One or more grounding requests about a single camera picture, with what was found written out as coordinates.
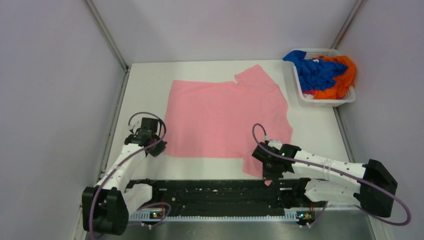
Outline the pink t shirt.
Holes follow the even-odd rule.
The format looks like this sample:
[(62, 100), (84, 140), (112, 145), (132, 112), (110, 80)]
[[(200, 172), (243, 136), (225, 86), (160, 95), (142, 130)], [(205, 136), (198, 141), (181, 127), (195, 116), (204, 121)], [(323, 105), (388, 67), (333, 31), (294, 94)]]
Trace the pink t shirt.
[(259, 65), (219, 83), (174, 80), (165, 113), (166, 154), (176, 158), (242, 159), (244, 173), (261, 177), (252, 156), (264, 126), (272, 140), (288, 144), (293, 128), (278, 84)]

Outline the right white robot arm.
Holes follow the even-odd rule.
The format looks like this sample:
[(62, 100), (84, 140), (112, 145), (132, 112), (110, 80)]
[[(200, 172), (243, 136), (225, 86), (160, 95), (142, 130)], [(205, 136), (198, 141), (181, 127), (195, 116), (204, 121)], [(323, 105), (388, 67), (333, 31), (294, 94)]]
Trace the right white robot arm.
[(360, 180), (372, 183), (395, 195), (398, 183), (378, 160), (351, 163), (333, 160), (279, 140), (261, 142), (251, 154), (262, 162), (267, 180), (290, 174), (299, 177), (292, 188), (287, 208), (307, 206), (310, 202), (337, 202), (356, 205), (377, 217), (392, 214), (394, 200)]

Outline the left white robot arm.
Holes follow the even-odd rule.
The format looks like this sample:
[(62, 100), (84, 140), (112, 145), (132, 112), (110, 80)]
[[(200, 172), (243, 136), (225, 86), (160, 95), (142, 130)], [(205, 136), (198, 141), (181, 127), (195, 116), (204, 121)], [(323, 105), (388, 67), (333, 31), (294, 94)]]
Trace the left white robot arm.
[(139, 207), (154, 207), (160, 202), (161, 194), (151, 185), (128, 185), (147, 157), (156, 158), (166, 149), (166, 125), (157, 115), (146, 112), (137, 124), (129, 123), (128, 127), (130, 134), (112, 167), (94, 186), (86, 187), (81, 196), (82, 226), (92, 237), (96, 233), (122, 235), (130, 215)]

